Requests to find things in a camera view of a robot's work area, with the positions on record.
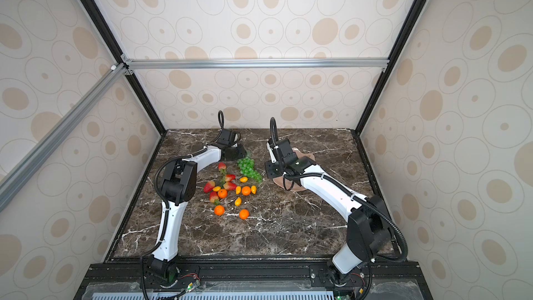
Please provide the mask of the pink scalloped fruit bowl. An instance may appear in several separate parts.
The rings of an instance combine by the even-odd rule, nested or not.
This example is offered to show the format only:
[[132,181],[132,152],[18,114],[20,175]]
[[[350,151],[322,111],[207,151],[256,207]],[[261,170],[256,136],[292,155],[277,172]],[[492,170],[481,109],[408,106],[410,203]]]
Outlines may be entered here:
[[[300,151],[296,147],[293,147],[292,150],[293,150],[293,152],[296,153],[296,156],[298,158],[308,157],[311,160],[315,161],[315,155],[314,154],[311,154],[311,153],[305,154],[305,153],[303,153],[302,151]],[[282,189],[288,190],[288,191],[291,191],[291,192],[294,192],[294,193],[306,190],[306,188],[303,187],[302,185],[300,185],[299,183],[295,183],[294,181],[289,181],[287,179],[284,179],[282,176],[274,178],[273,182],[277,186],[281,187]]]

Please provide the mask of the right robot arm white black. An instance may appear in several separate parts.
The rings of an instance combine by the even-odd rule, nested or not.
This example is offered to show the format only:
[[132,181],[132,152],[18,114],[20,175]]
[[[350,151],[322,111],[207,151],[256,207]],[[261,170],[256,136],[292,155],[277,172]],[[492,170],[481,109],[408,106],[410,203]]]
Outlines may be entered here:
[[394,263],[408,259],[407,240],[391,219],[383,199],[350,189],[312,158],[298,155],[289,139],[278,137],[275,118],[270,119],[269,129],[267,149],[271,160],[265,163],[267,178],[279,182],[287,191],[300,186],[315,193],[346,221],[346,242],[328,264],[333,283],[345,283],[355,268],[374,258]]

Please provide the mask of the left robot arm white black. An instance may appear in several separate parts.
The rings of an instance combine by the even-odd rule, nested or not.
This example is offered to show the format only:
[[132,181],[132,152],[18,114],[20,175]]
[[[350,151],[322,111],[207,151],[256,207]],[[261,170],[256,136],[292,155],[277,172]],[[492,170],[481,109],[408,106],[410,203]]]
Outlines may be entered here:
[[220,130],[212,142],[192,154],[168,160],[154,176],[154,190],[162,200],[162,217],[157,242],[142,255],[141,266],[166,281],[178,273],[173,259],[178,255],[181,223],[195,195],[198,173],[210,165],[237,161],[247,154],[239,134],[224,127],[223,112],[219,111],[217,117]]

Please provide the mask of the green grape bunch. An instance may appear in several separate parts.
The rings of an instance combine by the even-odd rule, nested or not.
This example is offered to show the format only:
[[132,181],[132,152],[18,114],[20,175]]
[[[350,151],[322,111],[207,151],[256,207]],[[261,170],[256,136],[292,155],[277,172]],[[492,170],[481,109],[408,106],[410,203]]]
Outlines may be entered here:
[[251,157],[247,156],[239,159],[237,161],[237,166],[240,168],[241,174],[249,180],[254,180],[258,183],[262,182],[262,175],[255,169],[255,161]]

